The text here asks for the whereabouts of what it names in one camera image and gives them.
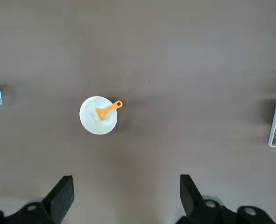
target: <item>orange handle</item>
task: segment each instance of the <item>orange handle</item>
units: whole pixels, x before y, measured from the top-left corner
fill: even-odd
[[[113,103],[112,105],[109,105],[107,108],[105,109],[99,109],[96,108],[96,113],[99,116],[100,120],[104,120],[105,119],[105,115],[113,110],[116,110],[118,108],[122,107],[122,102],[120,100],[116,101],[115,103]]]

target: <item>orange scraper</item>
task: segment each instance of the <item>orange scraper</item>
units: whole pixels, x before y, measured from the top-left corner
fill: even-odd
[[[116,101],[115,103],[113,103],[112,105],[109,105],[107,108],[105,109],[99,109],[96,108],[96,113],[99,116],[100,120],[104,120],[105,119],[105,115],[113,110],[116,110],[118,108],[122,107],[122,102],[120,100]]]

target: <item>brown table surface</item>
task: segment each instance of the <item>brown table surface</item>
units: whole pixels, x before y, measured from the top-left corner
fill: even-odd
[[[179,175],[276,221],[276,0],[0,0],[0,209],[74,175],[71,223],[172,224]],[[90,96],[120,99],[108,135]]]

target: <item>white cup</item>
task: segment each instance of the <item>white cup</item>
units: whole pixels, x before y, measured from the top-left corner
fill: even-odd
[[[93,134],[107,134],[114,129],[117,123],[117,111],[111,111],[100,120],[95,109],[105,109],[112,102],[104,97],[90,97],[80,108],[80,120],[85,129]]]

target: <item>metal screw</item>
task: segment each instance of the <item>metal screw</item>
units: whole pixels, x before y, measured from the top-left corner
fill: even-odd
[[[216,207],[216,204],[213,201],[207,201],[205,204],[206,204],[207,207],[210,207],[210,208]]]
[[[251,216],[255,216],[256,215],[256,211],[252,208],[245,208],[245,212],[248,213]]]
[[[35,205],[30,205],[30,206],[27,208],[28,211],[33,211],[33,210],[35,210],[35,209],[36,209],[36,206],[35,206]]]

